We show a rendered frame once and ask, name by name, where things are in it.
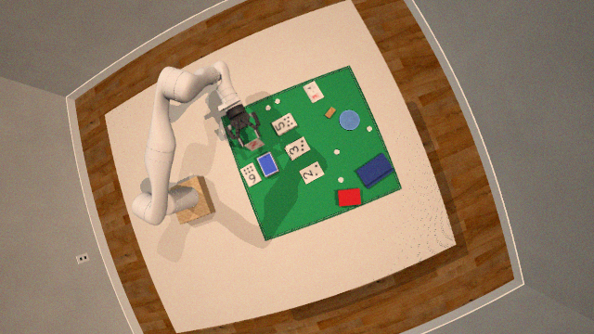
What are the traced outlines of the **red block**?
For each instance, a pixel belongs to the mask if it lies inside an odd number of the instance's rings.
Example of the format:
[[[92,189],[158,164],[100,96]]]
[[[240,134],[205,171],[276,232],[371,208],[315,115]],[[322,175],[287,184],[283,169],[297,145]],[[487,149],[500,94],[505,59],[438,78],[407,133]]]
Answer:
[[[360,188],[338,190],[339,206],[361,204]]]

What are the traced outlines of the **blue flat disc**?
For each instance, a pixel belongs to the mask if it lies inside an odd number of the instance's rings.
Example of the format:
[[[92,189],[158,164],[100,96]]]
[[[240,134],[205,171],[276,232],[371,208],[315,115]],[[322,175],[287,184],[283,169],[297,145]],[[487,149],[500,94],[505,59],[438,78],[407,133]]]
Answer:
[[[339,122],[343,129],[354,130],[358,126],[360,120],[356,112],[353,110],[346,110],[340,115]]]

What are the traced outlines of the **white printed card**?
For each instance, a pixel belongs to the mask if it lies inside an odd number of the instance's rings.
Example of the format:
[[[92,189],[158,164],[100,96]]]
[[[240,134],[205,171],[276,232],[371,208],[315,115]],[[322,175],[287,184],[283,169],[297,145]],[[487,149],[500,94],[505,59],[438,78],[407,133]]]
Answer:
[[[303,86],[303,89],[306,92],[306,94],[309,96],[312,103],[315,103],[324,97],[315,81]]]

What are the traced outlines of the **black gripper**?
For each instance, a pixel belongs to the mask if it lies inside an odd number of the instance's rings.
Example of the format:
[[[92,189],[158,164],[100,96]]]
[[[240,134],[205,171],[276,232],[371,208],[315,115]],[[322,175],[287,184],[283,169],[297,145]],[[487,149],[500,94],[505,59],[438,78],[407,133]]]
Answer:
[[[260,122],[258,122],[259,120],[258,120],[258,117],[257,117],[255,111],[248,114],[247,111],[245,110],[245,108],[243,107],[243,105],[239,104],[239,105],[229,109],[226,112],[226,115],[227,115],[228,119],[230,120],[230,124],[228,126],[226,126],[225,129],[226,129],[227,133],[229,134],[229,136],[231,137],[231,139],[237,139],[241,146],[244,147],[244,143],[243,143],[242,139],[240,138],[240,130],[248,125],[254,129],[253,131],[255,132],[257,138],[258,139],[260,138],[261,135],[258,131]],[[255,123],[256,123],[255,125],[251,124],[249,122],[250,116],[252,116],[252,118],[254,118]],[[232,126],[236,128],[236,136],[234,136],[234,134],[231,131]]]

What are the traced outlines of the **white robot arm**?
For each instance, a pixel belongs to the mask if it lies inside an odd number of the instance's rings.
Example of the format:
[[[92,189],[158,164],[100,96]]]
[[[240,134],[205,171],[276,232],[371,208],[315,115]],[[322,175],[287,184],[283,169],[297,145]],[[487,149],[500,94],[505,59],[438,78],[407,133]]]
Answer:
[[[198,74],[200,76],[196,76]],[[132,204],[133,214],[143,221],[159,225],[165,215],[181,212],[198,204],[199,194],[191,186],[168,192],[176,148],[169,118],[169,104],[170,99],[188,103],[204,87],[216,84],[221,78],[222,81],[216,88],[222,103],[218,110],[227,112],[242,103],[231,83],[229,68],[224,61],[219,60],[212,66],[199,68],[194,74],[173,67],[166,67],[161,71],[155,91],[144,158],[151,191],[139,194]]]

